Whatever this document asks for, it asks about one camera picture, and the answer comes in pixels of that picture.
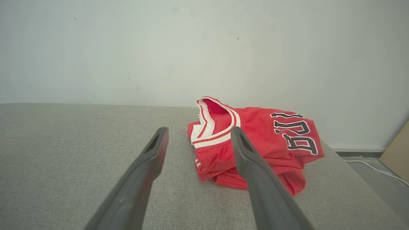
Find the printed number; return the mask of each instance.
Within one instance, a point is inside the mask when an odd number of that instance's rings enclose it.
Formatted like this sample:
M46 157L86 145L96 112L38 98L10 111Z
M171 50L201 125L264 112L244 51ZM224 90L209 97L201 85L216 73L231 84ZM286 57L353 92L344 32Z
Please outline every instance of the printed number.
M287 114L287 113L272 113L270 114L271 117L283 117L283 118L290 118L290 117L299 117L304 118L299 114ZM289 130L294 132L297 135L305 135L310 132L310 128L306 121L301 120L299 122L292 122L292 123L280 123L274 120L274 132L281 133L285 130ZM287 142L288 150L297 150L303 149L307 150L311 153L311 155L317 156L318 149L317 145L315 144L314 139L310 137L292 137L287 134L282 135L283 138Z
M301 117L304 118L303 116L299 115L299 114L287 114L287 113L272 113L270 114L271 117L285 117L285 118L289 118L289 117Z
M287 141L288 150L297 150L297 149L304 149L310 151L311 155L318 155L317 145L315 144L314 139L309 137L291 137L287 134L283 134L283 138Z
M299 121L299 122L293 122L293 123L280 123L278 121L274 121L274 127L277 129L274 129L276 133L281 133L285 129L290 130L298 135L304 135L310 132L310 128L308 127L307 122L305 121ZM302 130L295 130L295 128L301 127Z

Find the gray fabric surface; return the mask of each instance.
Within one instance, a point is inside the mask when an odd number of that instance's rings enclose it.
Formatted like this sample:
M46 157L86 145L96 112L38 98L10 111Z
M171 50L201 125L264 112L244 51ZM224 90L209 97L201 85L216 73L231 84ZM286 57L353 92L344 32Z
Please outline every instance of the gray fabric surface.
M81 229L157 128L169 127L144 229L255 229L247 191L200 182L196 108L0 105L0 229ZM326 144L295 197L317 229L407 229Z

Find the wall baseboard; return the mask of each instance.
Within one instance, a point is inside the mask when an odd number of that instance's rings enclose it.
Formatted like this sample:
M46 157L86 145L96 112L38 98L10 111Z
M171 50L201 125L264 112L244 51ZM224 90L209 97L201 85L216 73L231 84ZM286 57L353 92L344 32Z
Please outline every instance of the wall baseboard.
M379 152L336 152L340 157L374 157L379 158L383 153Z
M381 157L385 149L347 149L333 148L340 157Z
M332 148L335 152L383 153L385 149Z

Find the red jersey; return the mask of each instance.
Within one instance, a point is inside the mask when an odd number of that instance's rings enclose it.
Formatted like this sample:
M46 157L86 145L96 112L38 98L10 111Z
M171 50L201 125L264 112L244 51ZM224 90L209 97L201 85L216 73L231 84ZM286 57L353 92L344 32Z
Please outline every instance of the red jersey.
M236 169L230 129L241 127L284 187L293 196L304 189L304 165L324 157L314 122L296 113L276 109L232 108L217 99L196 101L199 121L188 124L195 147L195 166L201 181L247 189Z

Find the folded jersey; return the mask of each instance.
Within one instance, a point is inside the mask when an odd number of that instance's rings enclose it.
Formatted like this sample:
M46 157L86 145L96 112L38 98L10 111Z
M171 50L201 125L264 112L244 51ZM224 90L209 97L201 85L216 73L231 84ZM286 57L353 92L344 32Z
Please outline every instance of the folded jersey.
M293 196L304 189L304 165L324 157L314 122L276 109L232 108L212 97L196 101L199 121L188 124L195 147L195 165L201 181L213 179L221 186L247 189L236 169L230 129L243 129Z

